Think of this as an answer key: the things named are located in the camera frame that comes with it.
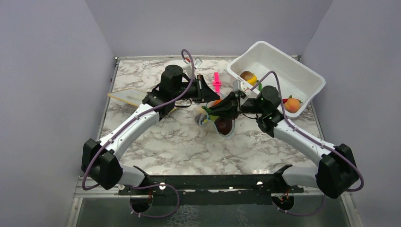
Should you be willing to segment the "dark green pepper toy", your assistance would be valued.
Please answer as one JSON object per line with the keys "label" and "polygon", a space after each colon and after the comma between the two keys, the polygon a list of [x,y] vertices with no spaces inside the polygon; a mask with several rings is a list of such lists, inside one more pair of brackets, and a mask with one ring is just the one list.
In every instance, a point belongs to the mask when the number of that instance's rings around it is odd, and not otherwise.
{"label": "dark green pepper toy", "polygon": [[208,108],[206,105],[202,106],[202,109],[208,114],[208,115],[212,115],[212,110],[210,108]]}

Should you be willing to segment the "clear zip top bag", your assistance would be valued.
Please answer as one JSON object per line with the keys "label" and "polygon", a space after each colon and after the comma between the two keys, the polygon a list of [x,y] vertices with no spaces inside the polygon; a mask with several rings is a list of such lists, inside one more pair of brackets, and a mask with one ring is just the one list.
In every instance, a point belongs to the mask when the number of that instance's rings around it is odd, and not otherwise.
{"label": "clear zip top bag", "polygon": [[210,108],[220,101],[222,101],[226,95],[221,92],[218,93],[220,96],[219,100],[207,102],[204,104],[196,105],[193,109],[191,116],[198,127],[206,132],[215,132],[220,137],[230,138],[235,132],[235,121],[210,115],[203,107]]}

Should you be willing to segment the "yellow banana toy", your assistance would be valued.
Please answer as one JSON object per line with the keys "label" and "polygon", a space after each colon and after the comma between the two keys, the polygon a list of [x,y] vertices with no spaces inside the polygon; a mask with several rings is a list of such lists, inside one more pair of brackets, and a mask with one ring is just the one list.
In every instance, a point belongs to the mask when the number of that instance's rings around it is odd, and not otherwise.
{"label": "yellow banana toy", "polygon": [[252,77],[249,76],[246,80],[251,86],[255,86],[256,83],[258,82],[257,77],[253,74]]}

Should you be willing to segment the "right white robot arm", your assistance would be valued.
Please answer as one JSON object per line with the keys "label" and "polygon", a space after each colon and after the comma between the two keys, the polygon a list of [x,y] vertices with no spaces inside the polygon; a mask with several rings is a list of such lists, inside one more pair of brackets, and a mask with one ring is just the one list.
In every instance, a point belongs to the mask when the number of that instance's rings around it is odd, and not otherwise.
{"label": "right white robot arm", "polygon": [[352,191],[351,186],[364,180],[356,167],[352,150],[345,144],[335,146],[327,143],[292,123],[278,108],[282,107],[280,90],[265,86],[256,98],[248,98],[240,104],[240,97],[230,92],[218,104],[206,107],[208,114],[234,120],[239,114],[255,114],[260,130],[272,138],[281,140],[310,159],[315,167],[290,166],[273,179],[273,187],[285,192],[291,186],[318,188],[332,198]]}

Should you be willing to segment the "orange pumpkin toy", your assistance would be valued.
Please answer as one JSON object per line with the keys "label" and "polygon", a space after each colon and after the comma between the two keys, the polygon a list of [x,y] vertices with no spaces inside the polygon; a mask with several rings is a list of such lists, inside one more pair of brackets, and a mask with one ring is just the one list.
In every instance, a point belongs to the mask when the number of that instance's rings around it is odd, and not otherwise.
{"label": "orange pumpkin toy", "polygon": [[221,101],[222,101],[222,100],[219,99],[219,100],[215,101],[215,102],[213,103],[213,105],[217,105],[217,104],[220,103]]}

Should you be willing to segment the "green cabbage toy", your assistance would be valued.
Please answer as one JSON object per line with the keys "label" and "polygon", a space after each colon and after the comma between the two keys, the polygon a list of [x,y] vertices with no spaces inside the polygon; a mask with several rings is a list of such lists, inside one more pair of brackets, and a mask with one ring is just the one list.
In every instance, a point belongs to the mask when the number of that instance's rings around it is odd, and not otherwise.
{"label": "green cabbage toy", "polygon": [[215,122],[217,119],[218,119],[217,116],[213,116],[213,115],[209,116],[209,120],[212,121],[212,122]]}

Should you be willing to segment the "green cucumber toy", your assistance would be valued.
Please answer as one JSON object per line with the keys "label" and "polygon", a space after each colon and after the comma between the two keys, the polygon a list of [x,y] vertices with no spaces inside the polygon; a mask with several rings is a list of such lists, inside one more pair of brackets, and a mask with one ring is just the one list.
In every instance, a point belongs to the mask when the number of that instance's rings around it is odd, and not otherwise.
{"label": "green cucumber toy", "polygon": [[259,84],[258,84],[258,90],[261,91],[262,88],[263,88],[262,83],[261,83],[259,80],[258,80],[257,82],[259,83]]}

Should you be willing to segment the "peach toy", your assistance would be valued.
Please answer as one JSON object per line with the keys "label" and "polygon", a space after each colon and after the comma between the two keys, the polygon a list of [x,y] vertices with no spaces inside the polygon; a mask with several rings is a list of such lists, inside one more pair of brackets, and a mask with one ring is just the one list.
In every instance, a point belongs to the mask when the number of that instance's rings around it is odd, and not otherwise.
{"label": "peach toy", "polygon": [[284,108],[289,113],[296,113],[301,106],[300,100],[296,98],[288,98],[288,101],[284,104]]}

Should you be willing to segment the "black metal base rail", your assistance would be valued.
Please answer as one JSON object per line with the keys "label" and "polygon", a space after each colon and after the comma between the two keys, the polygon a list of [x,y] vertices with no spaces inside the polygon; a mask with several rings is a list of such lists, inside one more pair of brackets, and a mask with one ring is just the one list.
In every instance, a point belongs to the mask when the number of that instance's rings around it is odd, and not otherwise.
{"label": "black metal base rail", "polygon": [[125,185],[118,191],[134,204],[176,205],[271,205],[273,196],[303,193],[298,186],[287,185],[283,169],[273,174],[250,175],[147,175],[140,189]]}

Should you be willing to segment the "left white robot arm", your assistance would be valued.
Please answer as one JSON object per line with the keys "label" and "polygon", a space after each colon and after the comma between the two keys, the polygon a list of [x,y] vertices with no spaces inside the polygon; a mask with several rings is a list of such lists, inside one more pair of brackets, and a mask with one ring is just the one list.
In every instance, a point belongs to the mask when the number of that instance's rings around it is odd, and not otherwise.
{"label": "left white robot arm", "polygon": [[191,100],[195,103],[216,101],[220,97],[211,89],[203,76],[195,74],[189,67],[190,75],[178,65],[168,65],[160,82],[147,93],[136,111],[114,131],[99,140],[88,139],[83,146],[81,169],[83,181],[88,177],[108,190],[117,184],[129,185],[137,194],[148,190],[146,173],[138,167],[122,166],[119,160],[124,152],[148,128],[157,124],[175,107],[177,100]]}

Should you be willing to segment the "white plastic bin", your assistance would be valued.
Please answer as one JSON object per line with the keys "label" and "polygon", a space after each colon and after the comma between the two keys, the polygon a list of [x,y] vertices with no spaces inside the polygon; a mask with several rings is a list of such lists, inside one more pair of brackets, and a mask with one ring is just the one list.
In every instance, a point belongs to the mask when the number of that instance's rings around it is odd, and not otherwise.
{"label": "white plastic bin", "polygon": [[249,71],[261,80],[271,70],[278,76],[282,97],[292,96],[302,101],[297,112],[286,111],[289,118],[297,118],[326,84],[321,75],[265,41],[254,43],[227,66],[230,85],[240,81],[245,90],[252,85],[240,77],[241,73]]}

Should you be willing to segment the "dark avocado toy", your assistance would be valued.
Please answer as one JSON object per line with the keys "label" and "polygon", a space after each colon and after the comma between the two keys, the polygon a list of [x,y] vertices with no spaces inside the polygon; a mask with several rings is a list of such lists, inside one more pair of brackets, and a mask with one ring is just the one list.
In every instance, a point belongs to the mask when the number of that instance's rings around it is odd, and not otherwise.
{"label": "dark avocado toy", "polygon": [[208,119],[206,114],[198,114],[195,116],[194,120],[198,125],[203,125],[204,121]]}

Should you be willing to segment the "pink plastic clip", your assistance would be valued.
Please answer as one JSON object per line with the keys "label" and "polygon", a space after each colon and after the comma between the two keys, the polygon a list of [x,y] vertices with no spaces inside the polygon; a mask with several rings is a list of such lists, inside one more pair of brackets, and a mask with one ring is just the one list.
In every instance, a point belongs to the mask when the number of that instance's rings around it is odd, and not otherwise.
{"label": "pink plastic clip", "polygon": [[214,87],[215,92],[219,93],[220,89],[221,89],[221,86],[222,86],[222,83],[220,81],[218,72],[214,72],[214,79],[213,79],[212,85]]}

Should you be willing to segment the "dark maroon plum toy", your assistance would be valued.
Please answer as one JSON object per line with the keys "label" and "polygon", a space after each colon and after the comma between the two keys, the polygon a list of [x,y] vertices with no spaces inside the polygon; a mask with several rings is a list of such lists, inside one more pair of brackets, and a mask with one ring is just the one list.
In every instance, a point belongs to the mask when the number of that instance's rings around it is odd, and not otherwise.
{"label": "dark maroon plum toy", "polygon": [[233,127],[232,120],[225,118],[218,118],[214,124],[217,128],[217,131],[224,136],[228,135]]}

